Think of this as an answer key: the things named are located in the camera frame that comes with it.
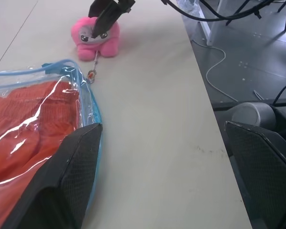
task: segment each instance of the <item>stuffed animal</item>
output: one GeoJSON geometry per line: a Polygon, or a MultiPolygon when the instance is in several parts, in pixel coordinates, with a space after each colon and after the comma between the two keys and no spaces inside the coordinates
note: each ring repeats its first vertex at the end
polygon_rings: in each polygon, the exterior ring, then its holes
{"type": "Polygon", "coordinates": [[[114,57],[118,54],[118,45],[120,37],[120,27],[114,23],[109,31],[92,38],[92,31],[95,25],[96,17],[81,18],[73,25],[71,36],[77,46],[77,54],[82,61],[91,61],[95,57],[95,52],[104,57],[114,57]]]}

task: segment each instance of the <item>orange fabric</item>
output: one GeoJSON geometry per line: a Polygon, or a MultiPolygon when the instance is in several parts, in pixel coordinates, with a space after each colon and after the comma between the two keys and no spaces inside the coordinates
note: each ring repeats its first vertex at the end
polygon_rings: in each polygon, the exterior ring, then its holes
{"type": "Polygon", "coordinates": [[[0,97],[0,226],[36,171],[79,121],[78,92],[46,82],[0,97]]]}

